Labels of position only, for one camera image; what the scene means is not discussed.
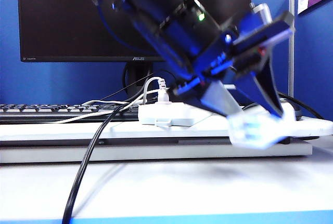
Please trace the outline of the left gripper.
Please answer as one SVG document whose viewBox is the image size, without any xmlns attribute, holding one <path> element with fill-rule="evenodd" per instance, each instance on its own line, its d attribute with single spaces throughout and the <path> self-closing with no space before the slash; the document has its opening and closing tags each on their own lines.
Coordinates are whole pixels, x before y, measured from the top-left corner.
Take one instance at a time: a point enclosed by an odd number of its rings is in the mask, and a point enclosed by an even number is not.
<svg viewBox="0 0 333 224">
<path fill-rule="evenodd" d="M 269 49 L 293 32 L 293 20 L 288 11 L 273 20 L 268 11 L 175 11 L 173 33 L 182 50 L 180 73 L 187 81 L 173 94 L 193 97 L 206 90 L 200 98 L 205 107 L 224 116 L 240 113 L 241 107 L 221 82 L 230 69 L 238 91 L 282 117 Z"/>
</svg>

